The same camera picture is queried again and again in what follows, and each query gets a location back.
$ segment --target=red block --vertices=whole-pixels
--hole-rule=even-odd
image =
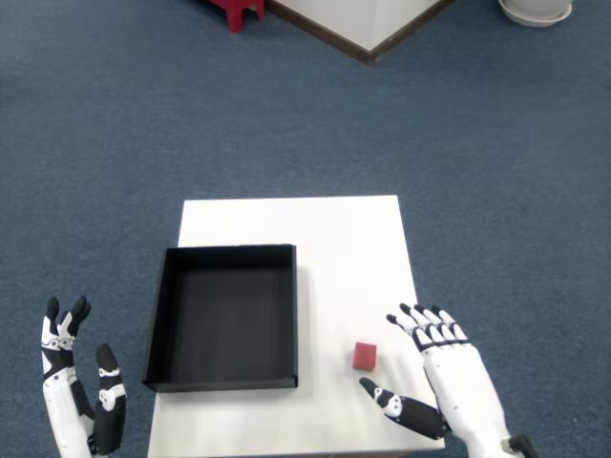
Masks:
[[[376,346],[371,343],[357,342],[354,346],[354,359],[352,368],[373,370],[375,367]]]

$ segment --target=table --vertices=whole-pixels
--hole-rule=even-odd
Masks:
[[[158,393],[149,454],[158,457],[394,452],[442,448],[384,417],[358,384],[435,405],[411,339],[387,323],[414,303],[396,196],[186,200],[179,246],[297,245],[299,387]],[[372,373],[351,368],[378,345]]]

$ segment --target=black tray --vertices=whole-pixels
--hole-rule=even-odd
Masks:
[[[165,251],[143,382],[154,391],[297,386],[293,245]]]

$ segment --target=white robotic hand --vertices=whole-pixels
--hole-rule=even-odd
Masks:
[[[51,298],[42,325],[43,394],[62,458],[107,455],[121,442],[125,387],[111,348],[104,344],[97,349],[100,388],[95,412],[74,369],[74,339],[90,310],[82,297],[57,322],[59,303]]]
[[[536,458],[526,436],[510,437],[503,407],[479,351],[443,310],[401,304],[404,315],[387,319],[420,350],[439,409],[397,396],[368,378],[360,383],[395,423],[433,439],[448,431],[462,439],[471,458]]]

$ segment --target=baseboard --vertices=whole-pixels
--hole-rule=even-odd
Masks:
[[[362,46],[357,45],[356,43],[341,35],[338,35],[334,31],[331,31],[324,26],[321,26],[317,22],[312,21],[311,19],[275,0],[267,0],[265,2],[265,7],[271,13],[282,17],[284,20],[290,22],[294,26],[297,26],[301,30],[314,35],[316,38],[328,43],[331,46],[334,46],[350,57],[354,57],[355,59],[368,64],[374,62],[378,57],[380,57],[380,55],[395,47],[407,36],[424,26],[432,17],[436,16],[439,12],[450,5],[452,1],[453,0],[440,0],[439,2],[435,3],[372,50],[367,50]]]

